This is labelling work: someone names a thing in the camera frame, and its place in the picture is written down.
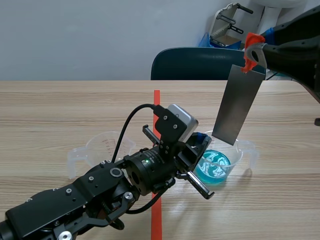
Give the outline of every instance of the wooden table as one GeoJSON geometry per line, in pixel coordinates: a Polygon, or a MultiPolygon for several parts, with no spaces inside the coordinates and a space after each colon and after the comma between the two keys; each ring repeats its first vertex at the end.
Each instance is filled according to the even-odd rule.
{"type": "MultiPolygon", "coordinates": [[[[39,191],[70,183],[66,156],[91,137],[120,131],[137,105],[176,103],[212,130],[226,81],[0,81],[0,221],[5,211],[39,191]]],[[[246,160],[205,200],[178,180],[162,198],[164,240],[318,240],[320,237],[320,105],[298,83],[262,84],[240,139],[260,151],[256,168],[246,160]]],[[[136,149],[151,143],[144,109],[127,136],[136,149]]],[[[88,167],[78,165],[78,175],[88,167]]],[[[135,207],[150,200],[142,197],[135,207]]],[[[125,215],[123,231],[95,228],[79,240],[149,240],[151,211],[125,215]]]]}

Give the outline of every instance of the chair backrest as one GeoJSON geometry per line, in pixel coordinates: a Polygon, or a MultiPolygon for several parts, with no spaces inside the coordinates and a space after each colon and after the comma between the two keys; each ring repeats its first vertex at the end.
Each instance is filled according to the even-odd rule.
{"type": "MultiPolygon", "coordinates": [[[[155,57],[151,80],[227,80],[232,65],[245,66],[243,51],[213,47],[170,48],[155,57]]],[[[253,70],[266,74],[259,65],[253,70]]]]}

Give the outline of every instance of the cup handle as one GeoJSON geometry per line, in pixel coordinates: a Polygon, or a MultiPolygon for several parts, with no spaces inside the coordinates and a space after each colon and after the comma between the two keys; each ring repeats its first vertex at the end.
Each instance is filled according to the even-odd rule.
{"type": "Polygon", "coordinates": [[[87,161],[87,159],[88,149],[86,146],[77,147],[68,152],[66,166],[69,179],[76,177],[76,162],[87,161]]]}
{"type": "Polygon", "coordinates": [[[236,148],[244,154],[250,154],[249,168],[254,169],[260,154],[256,150],[256,145],[252,141],[238,140],[236,148]]]}

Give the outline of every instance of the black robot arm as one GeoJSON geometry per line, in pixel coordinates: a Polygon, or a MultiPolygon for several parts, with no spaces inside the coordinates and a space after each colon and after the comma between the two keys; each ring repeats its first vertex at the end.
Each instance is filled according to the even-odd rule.
{"type": "Polygon", "coordinates": [[[141,149],[117,162],[103,161],[73,183],[39,192],[8,210],[6,220],[0,222],[0,240],[75,240],[93,227],[122,230],[125,225],[119,217],[150,208],[175,184],[175,178],[188,180],[204,198],[212,197],[214,193],[192,173],[211,142],[209,136],[193,132],[198,121],[175,104],[168,108],[142,106],[151,106],[159,117],[155,127],[160,139],[148,125],[142,128],[153,142],[151,149],[141,149]],[[140,195],[151,192],[157,195],[148,204],[131,209],[140,195]]]}

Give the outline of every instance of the blue liquid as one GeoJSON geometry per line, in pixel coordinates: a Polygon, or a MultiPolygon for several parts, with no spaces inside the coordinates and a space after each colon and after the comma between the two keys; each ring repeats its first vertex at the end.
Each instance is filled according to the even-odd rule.
{"type": "Polygon", "coordinates": [[[232,167],[230,166],[230,161],[226,155],[219,151],[206,150],[203,154],[203,158],[200,159],[195,171],[204,183],[217,184],[227,179],[232,167]]]}

